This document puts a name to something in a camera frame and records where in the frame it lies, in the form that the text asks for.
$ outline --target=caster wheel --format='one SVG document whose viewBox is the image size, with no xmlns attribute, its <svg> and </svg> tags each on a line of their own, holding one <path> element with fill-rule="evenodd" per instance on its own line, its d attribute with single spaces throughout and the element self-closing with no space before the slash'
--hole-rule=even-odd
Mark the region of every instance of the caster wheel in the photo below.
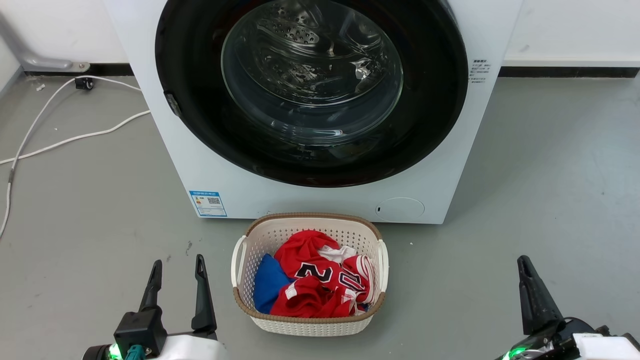
<svg viewBox="0 0 640 360">
<path fill-rule="evenodd" d="M 79 78 L 76 79 L 76 89 L 78 90 L 91 90 L 93 88 L 92 78 Z"/>
</svg>

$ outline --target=metal leg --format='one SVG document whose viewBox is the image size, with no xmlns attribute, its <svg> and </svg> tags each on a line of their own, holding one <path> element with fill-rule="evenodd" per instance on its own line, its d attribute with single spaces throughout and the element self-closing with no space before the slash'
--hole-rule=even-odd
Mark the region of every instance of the metal leg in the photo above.
<svg viewBox="0 0 640 360">
<path fill-rule="evenodd" d="M 24 42 L 13 31 L 4 15 L 0 13 L 0 37 L 4 39 L 13 55 L 22 65 L 24 71 L 34 72 L 85 72 L 89 63 L 74 63 L 69 60 L 44 58 L 24 45 Z"/>
</svg>

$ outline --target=white washing machine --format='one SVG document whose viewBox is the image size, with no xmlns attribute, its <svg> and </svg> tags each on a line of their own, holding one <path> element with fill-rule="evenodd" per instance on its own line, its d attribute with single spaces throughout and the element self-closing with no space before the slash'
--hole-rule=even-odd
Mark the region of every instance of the white washing machine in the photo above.
<svg viewBox="0 0 640 360">
<path fill-rule="evenodd" d="M 441 224 L 522 0 L 104 0 L 196 214 Z"/>
</svg>

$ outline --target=power cord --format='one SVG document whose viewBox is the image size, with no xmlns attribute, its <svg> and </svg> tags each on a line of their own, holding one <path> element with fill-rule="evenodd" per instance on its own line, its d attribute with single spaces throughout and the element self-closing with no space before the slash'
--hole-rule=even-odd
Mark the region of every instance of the power cord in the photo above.
<svg viewBox="0 0 640 360">
<path fill-rule="evenodd" d="M 78 76 L 77 78 L 74 78 L 74 79 L 71 79 L 71 80 L 67 81 L 59 89 L 57 89 L 56 92 L 53 93 L 53 95 L 51 95 L 51 97 L 49 98 L 47 103 L 44 105 L 42 110 L 40 110 L 40 113 L 38 114 L 38 116 L 36 116 L 36 119 L 31 124 L 31 127 L 27 131 L 27 134 L 24 136 L 24 139 L 22 139 L 22 143 L 20 144 L 20 147 L 18 148 L 18 151 L 15 154 L 15 157 L 12 158 L 12 159 L 7 159 L 7 160 L 0 161 L 0 165 L 12 162 L 11 170 L 9 171 L 9 181 L 8 181 L 8 184 L 7 184 L 7 187 L 6 187 L 6 211 L 4 212 L 4 220 L 2 222 L 2 226 L 0 227 L 0 239 L 2 238 L 2 235 L 4 234 L 4 229 L 6 228 L 6 223 L 9 220 L 9 210 L 10 210 L 10 206 L 11 206 L 11 185 L 12 185 L 13 179 L 15 177 L 15 167 L 18 164 L 18 160 L 24 159 L 24 158 L 28 158 L 30 156 L 34 156 L 34 155 L 37 155 L 37 154 L 40 154 L 41 152 L 45 152 L 45 151 L 51 150 L 53 148 L 56 148 L 56 147 L 58 147 L 60 145 L 72 142 L 74 140 L 79 140 L 79 139 L 88 138 L 88 137 L 91 137 L 91 136 L 103 135 L 103 134 L 111 133 L 113 131 L 116 131 L 117 129 L 120 129 L 126 123 L 128 123 L 128 122 L 130 122 L 130 121 L 132 121 L 132 120 L 134 120 L 134 119 L 136 119 L 138 117 L 141 117 L 143 115 L 146 115 L 146 114 L 150 113 L 150 111 L 148 111 L 148 110 L 147 111 L 143 111 L 143 112 L 141 112 L 139 114 L 133 115 L 132 117 L 130 117 L 127 120 L 119 123 L 118 125 L 116 125 L 115 127 L 111 128 L 109 130 L 99 131 L 97 133 L 91 133 L 91 134 L 76 136 L 76 137 L 73 137 L 73 138 L 70 138 L 70 139 L 66 139 L 66 140 L 64 140 L 62 142 L 53 144 L 51 146 L 47 146 L 47 147 L 45 147 L 43 149 L 40 149 L 40 150 L 37 150 L 37 151 L 34 151 L 34 152 L 29 153 L 29 154 L 21 156 L 20 153 L 22 152 L 22 149 L 24 148 L 24 145 L 27 143 L 29 135 L 31 134 L 33 128 L 35 127 L 36 123 L 40 119 L 40 116 L 42 115 L 44 110 L 47 108 L 49 103 L 53 100 L 54 97 L 56 97 L 56 95 L 60 92 L 60 90 L 62 90 L 65 86 L 75 82 L 76 79 L 83 79 L 83 78 L 99 79 L 99 80 L 108 81 L 108 82 L 114 83 L 114 84 L 124 85 L 127 88 L 132 88 L 132 89 L 137 90 L 137 91 L 142 91 L 139 88 L 136 88 L 135 86 L 131 86 L 129 84 L 125 84 L 125 83 L 123 83 L 121 81 L 116 81 L 116 80 L 107 79 L 107 78 L 101 78 L 99 76 L 84 75 L 84 76 Z"/>
</svg>

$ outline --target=basket handle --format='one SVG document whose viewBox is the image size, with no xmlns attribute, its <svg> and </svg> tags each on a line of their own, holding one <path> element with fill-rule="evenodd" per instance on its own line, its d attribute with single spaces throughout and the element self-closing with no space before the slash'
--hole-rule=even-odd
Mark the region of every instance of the basket handle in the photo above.
<svg viewBox="0 0 640 360">
<path fill-rule="evenodd" d="M 389 280 L 389 253 L 387 252 L 387 245 L 382 239 L 378 240 L 380 245 L 378 249 L 378 263 L 380 264 L 380 291 L 387 292 L 387 282 Z"/>
<path fill-rule="evenodd" d="M 245 235 L 238 239 L 236 247 L 234 247 L 234 253 L 231 255 L 231 285 L 233 285 L 234 288 L 238 287 L 240 276 L 242 276 L 242 265 L 244 264 L 244 253 L 246 252 L 246 244 L 244 243 L 245 239 Z M 240 266 L 238 266 L 237 262 L 238 253 L 240 252 L 240 245 L 242 245 L 242 259 L 240 260 Z"/>
</svg>

